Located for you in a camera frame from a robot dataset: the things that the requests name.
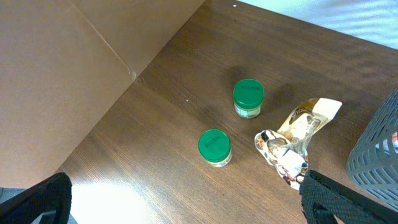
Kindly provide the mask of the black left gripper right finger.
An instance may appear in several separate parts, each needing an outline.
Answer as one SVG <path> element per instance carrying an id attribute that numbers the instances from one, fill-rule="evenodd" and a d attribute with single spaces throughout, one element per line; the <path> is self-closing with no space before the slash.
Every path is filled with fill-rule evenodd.
<path id="1" fill-rule="evenodd" d="M 303 214 L 309 224 L 397 223 L 397 212 L 344 185 L 309 170 L 300 185 Z"/>

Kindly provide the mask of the white brown wrapper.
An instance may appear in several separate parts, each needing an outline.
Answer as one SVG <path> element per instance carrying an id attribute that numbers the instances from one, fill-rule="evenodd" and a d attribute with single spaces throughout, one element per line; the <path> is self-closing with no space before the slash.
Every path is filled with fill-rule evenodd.
<path id="1" fill-rule="evenodd" d="M 299 190 L 308 171 L 308 161 L 294 151 L 294 145 L 283 135 L 263 130 L 254 137 L 256 149 L 279 176 L 294 190 Z"/>

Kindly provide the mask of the green lid jar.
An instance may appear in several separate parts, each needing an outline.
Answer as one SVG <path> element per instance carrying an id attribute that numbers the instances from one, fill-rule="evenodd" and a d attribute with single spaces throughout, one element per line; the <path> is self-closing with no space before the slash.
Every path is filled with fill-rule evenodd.
<path id="1" fill-rule="evenodd" d="M 231 141 L 219 129 L 205 131 L 198 140 L 198 150 L 213 167 L 226 166 L 232 159 Z"/>
<path id="2" fill-rule="evenodd" d="M 233 89 L 236 113 L 246 119 L 255 118 L 261 112 L 264 101 L 264 87 L 255 79 L 240 80 Z"/>

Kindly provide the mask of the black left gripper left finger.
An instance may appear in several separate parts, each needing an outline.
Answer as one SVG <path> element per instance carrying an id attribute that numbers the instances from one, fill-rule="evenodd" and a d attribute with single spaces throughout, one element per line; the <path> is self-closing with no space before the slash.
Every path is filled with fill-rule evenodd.
<path id="1" fill-rule="evenodd" d="M 1 204 L 1 224 L 67 224 L 72 204 L 72 183 L 59 172 Z"/>

